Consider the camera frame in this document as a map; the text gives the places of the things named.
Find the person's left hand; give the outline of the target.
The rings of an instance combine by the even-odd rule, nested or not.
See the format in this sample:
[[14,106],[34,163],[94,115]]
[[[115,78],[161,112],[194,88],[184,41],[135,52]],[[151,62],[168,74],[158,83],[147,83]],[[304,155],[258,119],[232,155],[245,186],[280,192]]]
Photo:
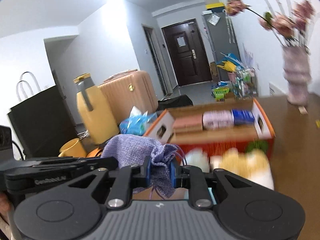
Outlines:
[[6,215],[11,210],[11,203],[9,202],[6,194],[0,193],[0,213]]

